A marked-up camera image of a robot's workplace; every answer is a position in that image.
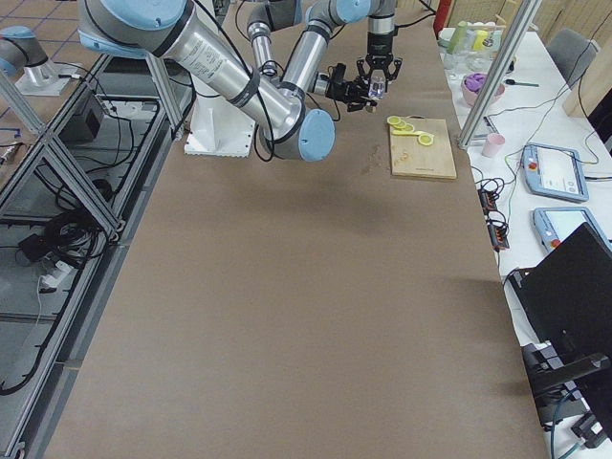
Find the gray chair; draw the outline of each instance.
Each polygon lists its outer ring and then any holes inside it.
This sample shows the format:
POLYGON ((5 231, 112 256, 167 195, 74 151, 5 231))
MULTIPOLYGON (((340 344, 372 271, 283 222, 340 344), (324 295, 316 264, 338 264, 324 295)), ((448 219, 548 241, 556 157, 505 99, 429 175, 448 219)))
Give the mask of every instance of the gray chair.
POLYGON ((546 49, 570 88, 578 82, 597 54, 592 42, 570 29, 561 29, 546 49))

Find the purple cloth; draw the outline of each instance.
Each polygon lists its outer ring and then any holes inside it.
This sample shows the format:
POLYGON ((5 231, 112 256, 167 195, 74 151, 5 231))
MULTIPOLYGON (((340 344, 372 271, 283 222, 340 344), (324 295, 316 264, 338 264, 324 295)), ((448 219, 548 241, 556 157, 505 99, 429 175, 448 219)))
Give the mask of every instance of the purple cloth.
POLYGON ((473 93, 477 93, 485 84, 487 76, 485 74, 471 74, 466 76, 466 88, 473 93))

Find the computer monitor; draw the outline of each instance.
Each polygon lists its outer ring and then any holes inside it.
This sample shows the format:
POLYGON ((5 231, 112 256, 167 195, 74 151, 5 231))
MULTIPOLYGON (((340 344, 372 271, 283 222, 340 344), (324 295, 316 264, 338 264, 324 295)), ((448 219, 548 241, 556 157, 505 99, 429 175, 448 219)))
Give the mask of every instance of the computer monitor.
MULTIPOLYGON (((612 251, 580 225, 523 279, 521 301, 537 337, 564 364, 594 353, 612 359, 612 251)), ((612 369, 575 380, 612 438, 612 369)))

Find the wooden cutting board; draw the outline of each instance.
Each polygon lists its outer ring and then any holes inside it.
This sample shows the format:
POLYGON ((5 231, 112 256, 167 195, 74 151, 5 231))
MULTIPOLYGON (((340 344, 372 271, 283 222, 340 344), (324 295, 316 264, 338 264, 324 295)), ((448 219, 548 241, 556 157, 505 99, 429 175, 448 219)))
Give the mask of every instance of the wooden cutting board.
POLYGON ((433 145, 422 146, 416 137, 391 135, 389 128, 391 173, 405 177, 456 179, 457 171, 448 139, 447 122, 415 118, 403 120, 414 125, 418 131, 433 134, 435 138, 433 145))

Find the white table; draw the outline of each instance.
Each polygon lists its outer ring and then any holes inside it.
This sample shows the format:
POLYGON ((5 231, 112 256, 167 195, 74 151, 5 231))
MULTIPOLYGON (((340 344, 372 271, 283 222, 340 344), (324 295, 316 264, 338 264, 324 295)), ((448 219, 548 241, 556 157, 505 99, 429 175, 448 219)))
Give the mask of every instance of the white table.
MULTIPOLYGON (((555 98, 559 90, 567 88, 564 79, 536 33, 529 32, 526 34, 516 57, 515 71, 508 77, 516 81, 538 83, 539 87, 507 86, 504 96, 490 107, 488 114, 519 106, 537 106, 545 100, 555 98)), ((470 112, 470 107, 463 99, 460 86, 462 77, 467 73, 471 73, 471 71, 461 65, 453 71, 447 72, 448 86, 453 93, 455 111, 462 126, 470 112)), ((593 131, 593 127, 586 119, 569 118, 565 114, 562 105, 569 94, 568 89, 558 98, 531 142, 575 148, 583 161, 593 161, 594 158, 584 145, 584 139, 593 131)), ((493 117, 493 123, 500 134, 506 138, 506 144, 498 155, 492 159, 480 154, 482 144, 471 146, 468 149, 471 164, 482 170, 486 178, 501 177, 509 182, 513 175, 506 167, 504 157, 522 151, 523 145, 534 134, 542 117, 552 104, 552 102, 549 102, 536 109, 506 112, 493 117)), ((596 134, 589 138, 589 145, 600 158, 600 163, 597 165, 584 164, 585 175, 612 175, 612 158, 596 134)), ((516 161, 519 158, 520 154, 512 157, 511 165, 516 166, 516 161)), ((474 171, 474 178, 475 180, 480 179, 479 172, 474 171)), ((612 238, 612 212, 609 210, 612 200, 612 182, 588 182, 587 186, 590 196, 589 201, 580 205, 590 208, 603 231, 609 238, 612 238)), ((510 190, 511 187, 507 186, 497 201, 498 207, 506 216, 509 214, 510 190)), ((565 201, 531 194, 525 186, 522 172, 519 172, 514 196, 510 204, 512 205, 509 234, 510 248, 502 251, 500 255, 499 272, 502 277, 505 277, 514 268, 536 266, 546 255, 546 251, 533 228, 531 210, 540 207, 573 206, 573 204, 565 201)), ((520 344, 538 342, 536 334, 510 285, 506 287, 506 298, 513 315, 514 329, 520 344)), ((577 438, 569 427, 578 418, 568 418, 557 426, 555 432, 557 458, 576 442, 577 438)), ((546 433, 545 438, 548 443, 550 435, 546 433)), ((597 449, 581 448, 571 457, 576 459, 609 459, 612 457, 612 442, 606 440, 597 449)))

